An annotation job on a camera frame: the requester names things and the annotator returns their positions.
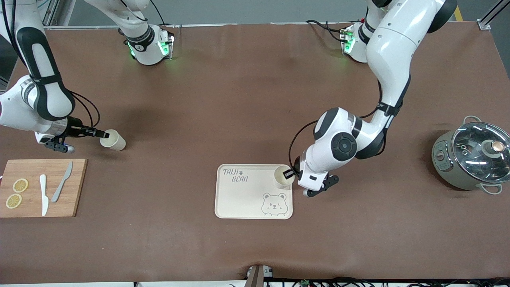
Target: white knife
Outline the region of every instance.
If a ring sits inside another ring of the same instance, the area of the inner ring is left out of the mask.
[[[48,212],[48,203],[49,203],[49,198],[46,196],[46,175],[42,174],[39,177],[39,181],[41,183],[42,216],[45,216],[46,212]]]
[[[57,190],[53,194],[52,202],[57,202],[60,196],[60,192],[62,191],[62,188],[64,187],[64,182],[71,176],[72,171],[72,161],[69,162],[69,165],[67,166],[67,170],[65,171],[64,177],[62,178],[62,181],[59,184],[59,187],[57,187]]]

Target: white paper cup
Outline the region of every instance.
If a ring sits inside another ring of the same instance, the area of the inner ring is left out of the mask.
[[[106,130],[105,132],[109,133],[110,137],[99,139],[99,142],[103,147],[114,151],[121,151],[126,147],[126,141],[116,130]]]
[[[292,176],[289,179],[286,179],[284,176],[284,171],[286,171],[288,169],[289,169],[288,166],[281,165],[274,170],[273,182],[274,182],[274,186],[276,186],[276,188],[284,189],[284,188],[287,188],[288,186],[290,186],[294,182],[294,176]]]

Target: white robotic arm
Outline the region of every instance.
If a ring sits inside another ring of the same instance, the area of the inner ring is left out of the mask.
[[[343,50],[356,61],[368,62],[379,81],[380,101],[370,122],[339,107],[319,118],[315,143],[295,166],[299,170],[298,184],[305,188],[303,194],[307,197],[338,182],[330,171],[354,157],[365,159],[380,152],[411,81],[410,65],[416,48],[431,28],[437,30],[448,20],[456,7],[456,0],[367,2],[365,22],[342,31]]]
[[[147,24],[141,13],[149,0],[85,0],[112,19],[127,39],[132,56],[144,65],[172,58],[174,35]]]
[[[30,73],[0,95],[0,125],[34,131],[38,143],[60,152],[74,151],[64,144],[66,137],[108,137],[70,116],[74,97],[62,82],[36,1],[0,1],[0,34],[13,44]]]

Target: lemon slice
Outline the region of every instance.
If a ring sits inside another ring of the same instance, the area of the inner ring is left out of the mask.
[[[20,178],[12,185],[12,190],[17,193],[22,193],[29,187],[29,181],[25,178]]]
[[[21,200],[22,200],[21,195],[11,194],[11,196],[9,196],[7,198],[5,205],[7,206],[8,209],[13,209],[13,208],[18,207],[21,204]]]

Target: wooden cutting board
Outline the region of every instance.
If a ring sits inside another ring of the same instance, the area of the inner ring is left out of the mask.
[[[71,176],[65,181],[57,202],[52,202],[64,173],[72,161]],[[7,161],[0,184],[0,218],[42,217],[42,196],[39,176],[46,174],[46,196],[49,197],[48,212],[45,217],[73,217],[76,214],[83,177],[87,167],[86,159],[14,159]],[[7,198],[16,193],[12,185],[25,178],[28,188],[19,193],[21,204],[13,209],[6,206]]]

